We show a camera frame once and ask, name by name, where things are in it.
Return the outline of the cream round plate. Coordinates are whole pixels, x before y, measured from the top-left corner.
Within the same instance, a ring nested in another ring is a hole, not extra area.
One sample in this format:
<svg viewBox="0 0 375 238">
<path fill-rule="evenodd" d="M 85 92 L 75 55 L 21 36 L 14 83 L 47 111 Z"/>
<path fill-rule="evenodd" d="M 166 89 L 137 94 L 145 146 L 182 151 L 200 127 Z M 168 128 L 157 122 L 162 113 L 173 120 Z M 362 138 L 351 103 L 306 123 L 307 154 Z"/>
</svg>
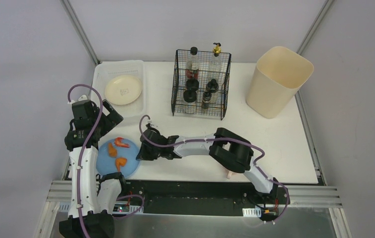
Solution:
<svg viewBox="0 0 375 238">
<path fill-rule="evenodd" d="M 120 75 L 105 87 L 106 99 L 115 105 L 127 105 L 134 102 L 142 93 L 141 80 L 133 75 Z"/>
</svg>

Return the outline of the blue round plate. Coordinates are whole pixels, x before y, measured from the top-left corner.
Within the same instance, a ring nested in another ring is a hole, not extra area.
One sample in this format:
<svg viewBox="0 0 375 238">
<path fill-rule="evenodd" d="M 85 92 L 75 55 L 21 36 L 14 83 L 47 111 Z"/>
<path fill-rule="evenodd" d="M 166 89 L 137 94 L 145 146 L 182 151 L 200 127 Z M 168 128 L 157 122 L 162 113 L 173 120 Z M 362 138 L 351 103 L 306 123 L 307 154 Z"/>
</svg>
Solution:
<svg viewBox="0 0 375 238">
<path fill-rule="evenodd" d="M 140 162 L 136 160 L 139 148 L 135 143 L 126 138 L 124 138 L 123 141 L 124 143 L 130 144 L 130 148 L 116 147 L 114 144 L 114 140 L 115 139 L 110 139 L 100 146 L 96 162 L 96 170 L 101 176 L 118 172 L 115 167 L 116 158 L 111 158 L 107 152 L 108 144 L 112 143 L 113 147 L 118 151 L 117 158 L 124 157 L 127 159 L 126 165 L 121 168 L 121 173 L 125 178 L 129 178 L 136 172 L 137 168 L 139 167 Z"/>
</svg>

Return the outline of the black lid granule shaker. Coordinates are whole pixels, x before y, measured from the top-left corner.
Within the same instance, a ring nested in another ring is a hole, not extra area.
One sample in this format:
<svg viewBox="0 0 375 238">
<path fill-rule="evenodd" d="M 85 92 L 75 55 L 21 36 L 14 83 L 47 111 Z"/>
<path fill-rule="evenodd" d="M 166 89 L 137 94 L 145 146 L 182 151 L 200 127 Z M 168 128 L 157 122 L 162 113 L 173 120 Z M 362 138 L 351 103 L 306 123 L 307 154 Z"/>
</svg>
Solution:
<svg viewBox="0 0 375 238">
<path fill-rule="evenodd" d="M 185 104 L 194 104 L 197 100 L 197 92 L 194 90 L 185 90 L 183 92 L 183 100 Z"/>
</svg>

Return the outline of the black lid seasoning shaker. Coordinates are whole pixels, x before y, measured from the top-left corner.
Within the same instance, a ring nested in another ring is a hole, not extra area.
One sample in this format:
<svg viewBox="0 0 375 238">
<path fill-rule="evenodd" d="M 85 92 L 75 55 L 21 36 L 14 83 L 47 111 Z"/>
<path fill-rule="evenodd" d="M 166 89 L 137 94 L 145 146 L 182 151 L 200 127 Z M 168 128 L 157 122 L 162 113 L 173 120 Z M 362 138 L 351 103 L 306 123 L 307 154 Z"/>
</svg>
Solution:
<svg viewBox="0 0 375 238">
<path fill-rule="evenodd" d="M 186 90 L 197 91 L 199 89 L 199 81 L 197 79 L 191 78 L 186 80 Z"/>
</svg>

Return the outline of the small dark pepper jar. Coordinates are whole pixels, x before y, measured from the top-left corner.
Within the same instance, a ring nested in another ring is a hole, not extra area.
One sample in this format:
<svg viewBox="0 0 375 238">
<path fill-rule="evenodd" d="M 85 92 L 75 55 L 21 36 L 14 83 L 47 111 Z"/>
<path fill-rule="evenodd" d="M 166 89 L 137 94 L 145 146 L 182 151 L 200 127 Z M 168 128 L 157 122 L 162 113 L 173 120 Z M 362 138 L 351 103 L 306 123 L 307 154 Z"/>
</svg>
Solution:
<svg viewBox="0 0 375 238">
<path fill-rule="evenodd" d="M 202 96 L 202 109 L 208 109 L 212 100 L 212 93 L 205 91 Z"/>
</svg>

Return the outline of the pink mug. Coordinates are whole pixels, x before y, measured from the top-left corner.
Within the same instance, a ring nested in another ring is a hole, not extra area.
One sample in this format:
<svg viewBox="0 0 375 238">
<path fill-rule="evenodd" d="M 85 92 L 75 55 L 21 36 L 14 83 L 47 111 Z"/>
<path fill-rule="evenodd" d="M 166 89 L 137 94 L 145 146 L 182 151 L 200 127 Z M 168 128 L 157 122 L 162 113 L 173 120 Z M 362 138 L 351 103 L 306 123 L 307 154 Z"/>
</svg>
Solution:
<svg viewBox="0 0 375 238">
<path fill-rule="evenodd" d="M 235 171 L 232 170 L 232 167 L 225 167 L 225 170 L 227 179 L 231 179 L 234 175 L 237 174 Z"/>
</svg>

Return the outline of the black lid white shaker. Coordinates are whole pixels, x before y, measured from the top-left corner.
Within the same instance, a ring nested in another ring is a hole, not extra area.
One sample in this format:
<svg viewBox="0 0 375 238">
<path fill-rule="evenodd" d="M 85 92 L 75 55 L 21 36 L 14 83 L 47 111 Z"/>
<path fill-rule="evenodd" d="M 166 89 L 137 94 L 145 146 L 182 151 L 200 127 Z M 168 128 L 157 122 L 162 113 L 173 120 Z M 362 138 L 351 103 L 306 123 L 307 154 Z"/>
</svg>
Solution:
<svg viewBox="0 0 375 238">
<path fill-rule="evenodd" d="M 206 91 L 210 93 L 216 93 L 219 89 L 219 84 L 216 79 L 211 79 L 207 84 L 206 84 Z"/>
</svg>

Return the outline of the red label vinegar bottle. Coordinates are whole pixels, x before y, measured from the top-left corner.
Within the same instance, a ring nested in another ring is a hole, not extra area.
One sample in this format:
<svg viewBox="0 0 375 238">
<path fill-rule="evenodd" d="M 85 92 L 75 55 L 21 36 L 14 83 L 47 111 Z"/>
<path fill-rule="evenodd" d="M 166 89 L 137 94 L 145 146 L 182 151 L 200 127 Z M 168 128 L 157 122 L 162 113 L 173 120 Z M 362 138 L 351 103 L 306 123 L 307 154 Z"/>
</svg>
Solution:
<svg viewBox="0 0 375 238">
<path fill-rule="evenodd" d="M 198 79 L 200 61 L 198 59 L 197 47 L 191 47 L 190 55 L 185 65 L 185 76 L 187 79 Z"/>
</svg>

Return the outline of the clear glass oil bottle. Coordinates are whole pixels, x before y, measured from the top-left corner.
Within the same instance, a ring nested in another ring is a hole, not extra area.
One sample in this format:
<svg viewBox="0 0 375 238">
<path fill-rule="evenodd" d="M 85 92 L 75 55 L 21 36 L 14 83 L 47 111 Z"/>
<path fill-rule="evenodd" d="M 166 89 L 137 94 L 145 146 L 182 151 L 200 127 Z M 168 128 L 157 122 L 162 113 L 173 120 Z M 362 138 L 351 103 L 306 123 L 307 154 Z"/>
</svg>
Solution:
<svg viewBox="0 0 375 238">
<path fill-rule="evenodd" d="M 221 53 L 221 43 L 213 43 L 215 47 L 212 50 L 212 57 L 210 58 L 209 61 L 209 70 L 208 70 L 208 81 L 212 81 L 215 79 L 218 81 L 219 75 L 220 75 L 220 70 L 221 70 L 221 58 L 220 58 L 220 53 Z"/>
</svg>

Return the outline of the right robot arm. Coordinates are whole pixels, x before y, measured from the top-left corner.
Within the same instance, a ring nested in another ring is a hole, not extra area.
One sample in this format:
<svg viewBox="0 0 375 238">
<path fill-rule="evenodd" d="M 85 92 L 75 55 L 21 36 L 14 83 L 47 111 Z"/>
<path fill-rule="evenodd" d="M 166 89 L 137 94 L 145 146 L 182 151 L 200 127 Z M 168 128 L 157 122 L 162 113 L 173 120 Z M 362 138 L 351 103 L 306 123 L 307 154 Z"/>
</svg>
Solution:
<svg viewBox="0 0 375 238">
<path fill-rule="evenodd" d="M 254 186 L 262 204 L 272 202 L 274 206 L 279 205 L 277 194 L 281 184 L 257 163 L 265 152 L 260 149 L 260 156 L 254 158 L 257 146 L 226 128 L 220 127 L 215 133 L 202 137 L 165 137 L 157 129 L 148 127 L 141 133 L 140 141 L 141 147 L 136 156 L 139 161 L 210 156 L 225 169 L 243 174 Z"/>
</svg>

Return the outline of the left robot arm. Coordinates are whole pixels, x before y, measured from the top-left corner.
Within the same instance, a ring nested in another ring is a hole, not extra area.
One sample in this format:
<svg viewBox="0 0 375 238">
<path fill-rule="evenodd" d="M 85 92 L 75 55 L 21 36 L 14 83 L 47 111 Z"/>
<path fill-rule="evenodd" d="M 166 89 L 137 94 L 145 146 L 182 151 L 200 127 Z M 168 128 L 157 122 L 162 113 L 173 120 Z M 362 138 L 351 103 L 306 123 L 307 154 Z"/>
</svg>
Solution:
<svg viewBox="0 0 375 238">
<path fill-rule="evenodd" d="M 91 100 L 72 103 L 74 118 L 64 139 L 72 171 L 71 204 L 68 218 L 59 223 L 59 232 L 65 238 L 114 237 L 112 210 L 125 188 L 125 178 L 114 172 L 102 175 L 97 185 L 96 163 L 99 140 L 121 123 L 123 116 L 107 100 L 102 106 L 108 115 Z"/>
</svg>

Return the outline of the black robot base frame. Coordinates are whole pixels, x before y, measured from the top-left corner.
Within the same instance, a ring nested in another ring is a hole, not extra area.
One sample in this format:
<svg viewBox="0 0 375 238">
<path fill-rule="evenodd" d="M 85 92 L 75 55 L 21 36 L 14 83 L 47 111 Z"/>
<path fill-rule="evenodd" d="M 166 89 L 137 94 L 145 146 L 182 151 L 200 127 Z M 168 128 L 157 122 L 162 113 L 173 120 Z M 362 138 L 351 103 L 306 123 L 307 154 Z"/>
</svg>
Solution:
<svg viewBox="0 0 375 238">
<path fill-rule="evenodd" d="M 243 216 L 243 209 L 258 210 L 265 221 L 280 214 L 280 205 L 289 205 L 285 188 L 275 185 L 269 194 L 255 190 L 250 182 L 188 182 L 128 180 L 117 198 L 122 204 L 141 206 L 144 214 Z"/>
</svg>

